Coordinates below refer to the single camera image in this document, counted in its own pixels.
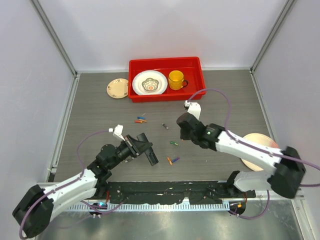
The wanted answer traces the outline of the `black remote control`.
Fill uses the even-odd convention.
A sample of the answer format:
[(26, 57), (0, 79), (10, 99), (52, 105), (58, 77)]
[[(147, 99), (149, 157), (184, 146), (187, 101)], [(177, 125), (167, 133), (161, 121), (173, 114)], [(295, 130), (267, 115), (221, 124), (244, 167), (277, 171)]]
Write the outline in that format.
[(159, 160), (152, 147), (145, 152), (145, 155), (151, 166), (154, 166), (159, 163)]

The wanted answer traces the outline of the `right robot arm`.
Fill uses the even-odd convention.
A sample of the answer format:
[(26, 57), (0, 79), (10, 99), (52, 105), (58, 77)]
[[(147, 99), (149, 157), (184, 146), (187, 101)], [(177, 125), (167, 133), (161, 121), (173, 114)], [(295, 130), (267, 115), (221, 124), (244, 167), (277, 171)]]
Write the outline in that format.
[(294, 199), (306, 173), (298, 151), (292, 147), (284, 150), (259, 145), (226, 131), (217, 124), (204, 125), (189, 112), (176, 121), (180, 138), (192, 141), (202, 149), (210, 149), (244, 159), (261, 171), (234, 171), (228, 178), (226, 193), (233, 198), (243, 192), (272, 190), (281, 197)]

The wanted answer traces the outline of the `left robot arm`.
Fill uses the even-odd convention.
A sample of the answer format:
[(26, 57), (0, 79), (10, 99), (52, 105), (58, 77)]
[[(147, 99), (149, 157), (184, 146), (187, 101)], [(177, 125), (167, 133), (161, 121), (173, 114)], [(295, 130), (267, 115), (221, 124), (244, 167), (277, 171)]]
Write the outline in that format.
[(136, 158), (149, 151), (152, 145), (148, 140), (126, 135), (119, 146), (102, 146), (95, 160), (75, 176), (48, 188), (38, 184), (32, 186), (12, 212), (19, 224), (19, 238), (36, 237), (57, 215), (77, 202), (92, 197), (102, 199), (107, 192), (105, 185), (112, 175), (111, 170), (127, 158)]

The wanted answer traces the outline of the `yellow mug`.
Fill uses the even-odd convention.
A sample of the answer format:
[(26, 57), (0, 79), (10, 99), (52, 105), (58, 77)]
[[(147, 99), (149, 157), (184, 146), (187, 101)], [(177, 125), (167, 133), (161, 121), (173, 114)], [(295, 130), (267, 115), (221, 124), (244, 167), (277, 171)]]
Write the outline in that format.
[(170, 89), (178, 91), (187, 87), (189, 82), (185, 79), (185, 76), (181, 71), (173, 70), (168, 75), (168, 84)]

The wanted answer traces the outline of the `small patterned bowl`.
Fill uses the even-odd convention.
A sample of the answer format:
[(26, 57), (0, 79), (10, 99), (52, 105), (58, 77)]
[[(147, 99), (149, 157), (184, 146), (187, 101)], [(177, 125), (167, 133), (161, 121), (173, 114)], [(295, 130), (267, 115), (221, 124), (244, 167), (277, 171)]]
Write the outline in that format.
[(141, 83), (143, 89), (147, 92), (154, 92), (159, 87), (159, 81), (151, 77), (147, 78)]

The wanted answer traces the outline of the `beige floral saucer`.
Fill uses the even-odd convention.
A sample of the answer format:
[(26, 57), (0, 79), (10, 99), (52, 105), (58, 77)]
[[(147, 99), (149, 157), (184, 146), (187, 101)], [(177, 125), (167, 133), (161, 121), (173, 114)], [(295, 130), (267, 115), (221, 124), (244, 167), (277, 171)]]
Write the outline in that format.
[(122, 99), (128, 96), (129, 81), (125, 78), (112, 80), (106, 87), (106, 93), (114, 99)]

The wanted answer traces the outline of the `white plate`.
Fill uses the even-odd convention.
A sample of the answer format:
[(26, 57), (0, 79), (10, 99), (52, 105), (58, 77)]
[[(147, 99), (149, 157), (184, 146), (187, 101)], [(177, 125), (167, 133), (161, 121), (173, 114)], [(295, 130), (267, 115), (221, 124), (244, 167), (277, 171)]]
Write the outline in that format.
[(167, 78), (156, 70), (142, 71), (132, 81), (133, 91), (139, 96), (161, 95), (166, 91), (167, 87)]

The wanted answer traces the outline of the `red plastic bin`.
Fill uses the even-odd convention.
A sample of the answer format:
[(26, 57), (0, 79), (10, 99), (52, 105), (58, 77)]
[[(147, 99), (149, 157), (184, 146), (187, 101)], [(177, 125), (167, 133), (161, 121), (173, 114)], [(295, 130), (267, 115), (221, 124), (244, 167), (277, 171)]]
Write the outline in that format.
[[(180, 90), (172, 90), (168, 82), (167, 89), (162, 94), (137, 95), (133, 90), (132, 81), (137, 74), (148, 70), (162, 73), (167, 82), (171, 71), (181, 71), (184, 74), (184, 79), (188, 81), (188, 86)], [(134, 59), (129, 61), (128, 98), (134, 103), (184, 101), (205, 87), (201, 62), (197, 56)]]

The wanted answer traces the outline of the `pink plate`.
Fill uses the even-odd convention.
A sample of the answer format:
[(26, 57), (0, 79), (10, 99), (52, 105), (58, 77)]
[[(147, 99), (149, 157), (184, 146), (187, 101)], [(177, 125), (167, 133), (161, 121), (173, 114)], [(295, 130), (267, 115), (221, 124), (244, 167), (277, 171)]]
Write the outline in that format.
[[(278, 144), (273, 140), (271, 139), (270, 137), (264, 135), (264, 134), (261, 134), (261, 133), (250, 133), (250, 134), (247, 134), (243, 137), (245, 140), (248, 140), (248, 141), (251, 141), (251, 142), (254, 142), (254, 143), (257, 143), (257, 144), (260, 144), (260, 145), (263, 145), (265, 147), (270, 147), (270, 148), (277, 148), (279, 149), (279, 146)], [(262, 171), (263, 169), (245, 159), (241, 159), (241, 161), (249, 168), (251, 169), (252, 171), (255, 171), (255, 172), (258, 172), (258, 171)]]

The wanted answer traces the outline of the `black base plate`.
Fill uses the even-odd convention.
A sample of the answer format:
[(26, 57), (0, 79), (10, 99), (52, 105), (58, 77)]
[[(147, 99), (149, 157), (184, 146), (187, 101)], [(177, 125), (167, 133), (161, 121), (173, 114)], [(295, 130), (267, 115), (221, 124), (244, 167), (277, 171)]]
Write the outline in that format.
[(185, 198), (190, 204), (215, 204), (222, 199), (249, 199), (256, 197), (254, 190), (242, 192), (227, 182), (220, 181), (136, 181), (108, 182), (86, 200), (109, 200), (112, 204), (173, 205)]

